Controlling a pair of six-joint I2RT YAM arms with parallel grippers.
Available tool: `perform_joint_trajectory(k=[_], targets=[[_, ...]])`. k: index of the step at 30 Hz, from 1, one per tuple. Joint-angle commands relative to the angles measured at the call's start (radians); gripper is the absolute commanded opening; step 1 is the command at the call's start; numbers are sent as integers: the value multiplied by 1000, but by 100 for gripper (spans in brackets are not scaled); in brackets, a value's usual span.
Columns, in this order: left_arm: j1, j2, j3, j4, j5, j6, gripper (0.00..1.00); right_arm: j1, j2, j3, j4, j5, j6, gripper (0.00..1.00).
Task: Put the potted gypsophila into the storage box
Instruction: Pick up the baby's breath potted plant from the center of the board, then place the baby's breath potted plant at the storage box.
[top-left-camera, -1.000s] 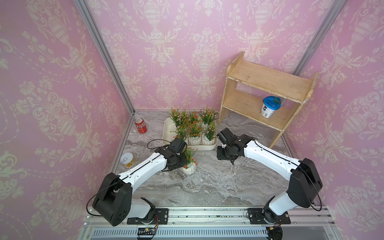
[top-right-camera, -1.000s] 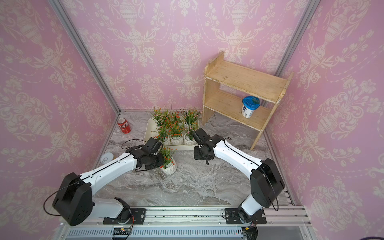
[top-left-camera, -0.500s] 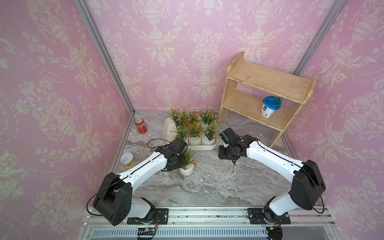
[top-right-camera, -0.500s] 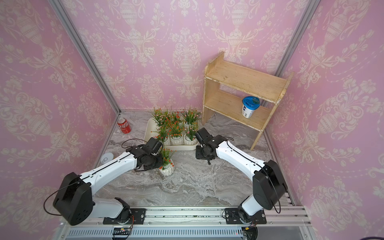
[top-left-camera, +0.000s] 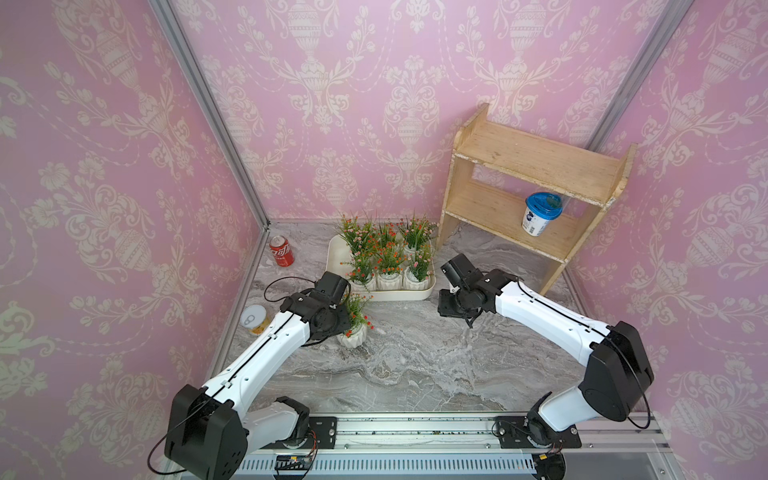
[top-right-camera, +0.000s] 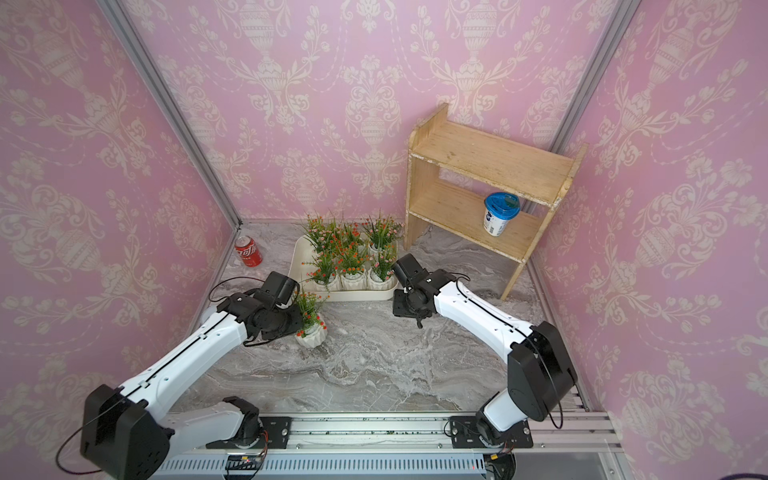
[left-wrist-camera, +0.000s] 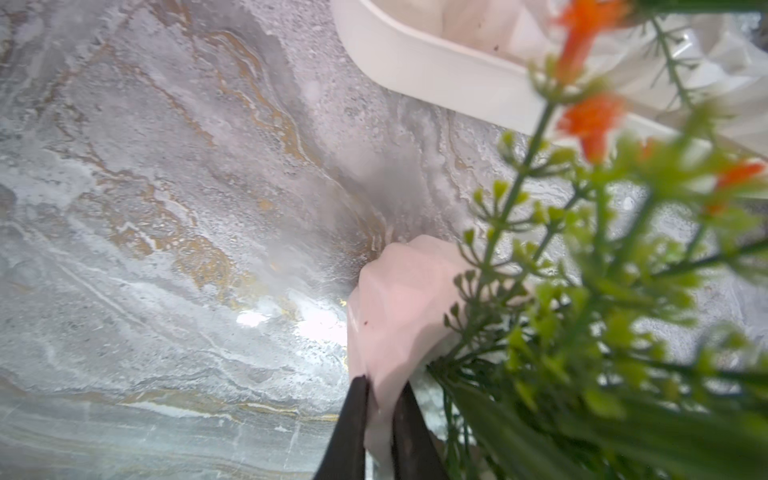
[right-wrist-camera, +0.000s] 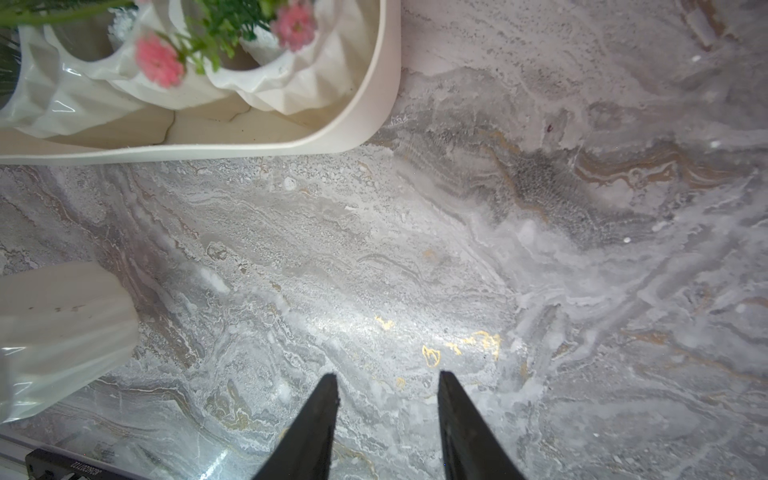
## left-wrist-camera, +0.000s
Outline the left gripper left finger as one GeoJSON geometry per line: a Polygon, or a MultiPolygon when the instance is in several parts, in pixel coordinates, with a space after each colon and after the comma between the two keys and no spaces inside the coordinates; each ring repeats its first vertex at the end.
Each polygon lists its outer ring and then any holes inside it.
{"type": "Polygon", "coordinates": [[[366,472],[364,447],[370,382],[355,377],[347,391],[336,426],[314,480],[362,480],[366,472]]]}

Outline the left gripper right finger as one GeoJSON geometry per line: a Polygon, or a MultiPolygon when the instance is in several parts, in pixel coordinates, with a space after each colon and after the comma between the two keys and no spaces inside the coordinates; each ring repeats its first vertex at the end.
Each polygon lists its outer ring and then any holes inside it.
{"type": "Polygon", "coordinates": [[[448,480],[410,383],[393,412],[392,459],[397,480],[448,480]]]}

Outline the orange flower pot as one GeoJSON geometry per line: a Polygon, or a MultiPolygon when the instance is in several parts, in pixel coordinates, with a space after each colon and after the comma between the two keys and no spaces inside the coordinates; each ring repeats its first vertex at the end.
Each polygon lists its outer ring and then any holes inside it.
{"type": "Polygon", "coordinates": [[[745,15],[657,16],[606,38],[617,49],[606,75],[632,111],[678,126],[694,104],[721,105],[715,133],[767,153],[767,52],[744,33],[745,15]]]}
{"type": "Polygon", "coordinates": [[[619,97],[588,77],[597,39],[647,14],[639,1],[571,1],[566,41],[529,70],[545,106],[528,151],[499,145],[513,183],[477,193],[485,236],[421,236],[364,267],[348,313],[353,379],[370,382],[365,444],[393,466],[410,383],[448,476],[471,451],[500,479],[763,479],[767,353],[720,325],[688,361],[639,323],[693,327],[694,293],[726,266],[767,276],[767,243],[740,244],[735,196],[760,164],[685,157],[716,107],[669,140],[611,132],[619,97]]]}

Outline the orange flower pot front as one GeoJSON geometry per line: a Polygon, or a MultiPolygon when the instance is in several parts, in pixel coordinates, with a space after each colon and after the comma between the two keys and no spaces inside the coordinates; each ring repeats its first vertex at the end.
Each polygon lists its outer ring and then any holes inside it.
{"type": "Polygon", "coordinates": [[[606,38],[617,49],[606,75],[632,111],[678,126],[694,104],[721,105],[715,133],[767,153],[767,52],[744,33],[745,15],[657,16],[606,38]]]}

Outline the pink flower pot mid-right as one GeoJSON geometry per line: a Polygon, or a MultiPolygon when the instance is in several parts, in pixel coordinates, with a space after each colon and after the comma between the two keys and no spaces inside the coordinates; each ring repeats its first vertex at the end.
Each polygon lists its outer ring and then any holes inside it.
{"type": "Polygon", "coordinates": [[[377,1],[398,22],[443,40],[523,63],[557,49],[565,1],[377,1]]]}

